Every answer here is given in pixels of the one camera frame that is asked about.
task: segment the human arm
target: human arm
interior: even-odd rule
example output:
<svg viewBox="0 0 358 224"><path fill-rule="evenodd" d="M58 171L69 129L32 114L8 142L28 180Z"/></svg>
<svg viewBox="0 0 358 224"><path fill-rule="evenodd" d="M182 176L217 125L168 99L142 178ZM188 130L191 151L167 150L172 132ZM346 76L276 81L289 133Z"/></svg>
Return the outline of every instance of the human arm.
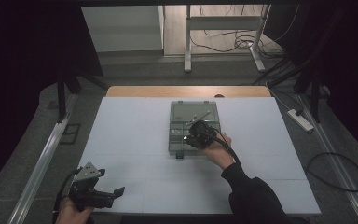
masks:
<svg viewBox="0 0 358 224"><path fill-rule="evenodd" d="M72 200L65 198L56 224L86 224L93 210L93 207L85 207L83 211L79 212Z"/></svg>
<svg viewBox="0 0 358 224"><path fill-rule="evenodd" d="M231 145L231 138L217 135ZM216 141L201 149L222 170L232 188L229 203L237 223L291 223L274 191L263 180L249 178L239 163Z"/></svg>

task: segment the dark background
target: dark background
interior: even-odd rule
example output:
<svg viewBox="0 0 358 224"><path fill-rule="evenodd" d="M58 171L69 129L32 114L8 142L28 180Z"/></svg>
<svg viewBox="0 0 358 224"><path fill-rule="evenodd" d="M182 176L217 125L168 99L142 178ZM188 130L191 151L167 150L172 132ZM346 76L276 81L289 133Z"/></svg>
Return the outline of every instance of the dark background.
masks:
<svg viewBox="0 0 358 224"><path fill-rule="evenodd" d="M294 27L279 42L296 53L291 54L295 63L309 55L331 7L299 9ZM287 16L273 20L282 17L282 10ZM279 37L294 10L294 6L274 6L266 34L272 39ZM328 104L358 140L358 2L349 7L319 62L323 65L322 83L331 91ZM80 7L0 2L0 169L32 120L39 93L57 81L60 70L77 76L74 67L102 75Z"/></svg>

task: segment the power strip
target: power strip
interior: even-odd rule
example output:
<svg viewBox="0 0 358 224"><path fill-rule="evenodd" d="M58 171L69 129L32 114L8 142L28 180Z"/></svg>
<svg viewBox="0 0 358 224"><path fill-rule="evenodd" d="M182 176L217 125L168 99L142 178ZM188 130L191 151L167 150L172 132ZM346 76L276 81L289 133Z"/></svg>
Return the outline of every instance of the power strip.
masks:
<svg viewBox="0 0 358 224"><path fill-rule="evenodd" d="M292 118L298 125L301 126L304 131L309 132L313 129L313 126L301 115L296 115L296 111L294 109L287 111L287 114Z"/></svg>

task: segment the table leg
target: table leg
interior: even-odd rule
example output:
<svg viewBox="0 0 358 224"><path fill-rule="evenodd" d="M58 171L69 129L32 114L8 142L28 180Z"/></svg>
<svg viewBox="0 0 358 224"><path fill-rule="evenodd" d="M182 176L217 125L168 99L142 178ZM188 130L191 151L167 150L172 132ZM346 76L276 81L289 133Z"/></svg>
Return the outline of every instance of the table leg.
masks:
<svg viewBox="0 0 358 224"><path fill-rule="evenodd" d="M259 72L264 72L266 70L263 62L261 62L261 59L260 59L260 56L258 53L259 52L258 51L258 42L260 41L260 36L263 34L264 25L266 24L266 20L267 20L267 14L269 13L269 7L270 7L270 5L264 5L264 9L261 12L260 22L259 22L257 31L255 33L255 41L254 41L253 45L249 48L249 50L252 53L252 57L255 60L255 65L257 66L257 70Z"/></svg>
<svg viewBox="0 0 358 224"><path fill-rule="evenodd" d="M186 45L185 45L185 72L191 72L191 42L190 42L190 5L186 6Z"/></svg>

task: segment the human hand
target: human hand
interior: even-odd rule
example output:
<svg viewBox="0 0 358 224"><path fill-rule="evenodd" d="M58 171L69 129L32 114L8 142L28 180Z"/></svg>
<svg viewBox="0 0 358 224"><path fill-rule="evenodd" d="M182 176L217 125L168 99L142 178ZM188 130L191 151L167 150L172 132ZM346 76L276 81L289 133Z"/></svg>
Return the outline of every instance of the human hand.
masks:
<svg viewBox="0 0 358 224"><path fill-rule="evenodd" d="M93 210L93 207L85 207L82 212L79 212L74 202L69 198L65 198L56 224L85 224Z"/></svg>
<svg viewBox="0 0 358 224"><path fill-rule="evenodd" d="M225 134L217 134L217 138L222 141L227 141L228 145L231 146L231 138ZM227 149L220 143L214 141L206 148L200 148L200 150L211 160L214 164L218 165L222 170L228 168L229 165L234 163L232 156L228 153Z"/></svg>

